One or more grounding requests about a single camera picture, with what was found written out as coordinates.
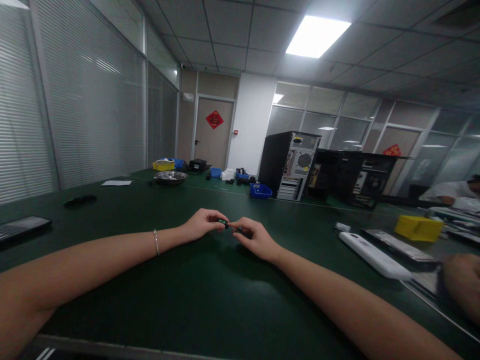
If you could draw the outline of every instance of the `ceiling light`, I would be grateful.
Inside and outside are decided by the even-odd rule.
[[[282,94],[274,94],[273,95],[273,103],[274,104],[277,104],[281,98],[283,98],[285,95],[282,95]]]
[[[306,15],[286,53],[318,59],[350,25],[351,23],[346,21]]]

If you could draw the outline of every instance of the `person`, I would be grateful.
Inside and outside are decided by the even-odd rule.
[[[443,283],[465,314],[480,326],[480,257],[455,254],[443,262]]]
[[[473,175],[469,181],[442,182],[429,188],[418,199],[435,203],[454,205],[460,198],[479,199],[480,175]]]
[[[200,209],[185,224],[75,245],[0,274],[0,360],[20,353],[61,305],[174,247],[224,229],[216,210]],[[410,317],[339,274],[278,245],[259,222],[228,222],[233,236],[278,267],[370,359],[459,359]]]

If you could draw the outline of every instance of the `white device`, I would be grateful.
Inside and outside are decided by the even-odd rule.
[[[412,279],[410,271],[360,235],[351,232],[341,232],[340,239],[384,277],[397,280]]]

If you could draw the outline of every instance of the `black tool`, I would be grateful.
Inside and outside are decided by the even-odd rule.
[[[70,200],[67,200],[63,203],[63,206],[68,208],[72,206],[82,205],[85,203],[92,203],[95,201],[97,201],[97,197],[95,195],[85,195],[81,197],[74,197]]]
[[[247,239],[252,240],[252,237],[253,237],[252,234],[247,234],[247,233],[243,232],[242,229],[240,229],[240,228],[233,228],[233,227],[232,227],[232,229],[233,229],[236,233],[239,233],[239,234],[243,235],[244,237],[246,237]]]
[[[43,217],[27,216],[0,225],[0,244],[35,229],[45,228],[52,223]]]

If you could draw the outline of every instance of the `hand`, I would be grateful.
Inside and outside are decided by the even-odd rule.
[[[191,242],[201,238],[203,235],[214,229],[225,229],[225,225],[218,222],[223,219],[226,222],[229,219],[217,210],[200,209],[182,226],[182,232],[185,235],[186,242]]]
[[[253,235],[252,238],[249,239],[238,232],[233,233],[235,239],[260,259],[266,260],[269,263],[278,260],[283,248],[272,239],[260,222],[242,217],[238,221],[229,222],[228,225],[234,229],[241,227],[244,233]]]

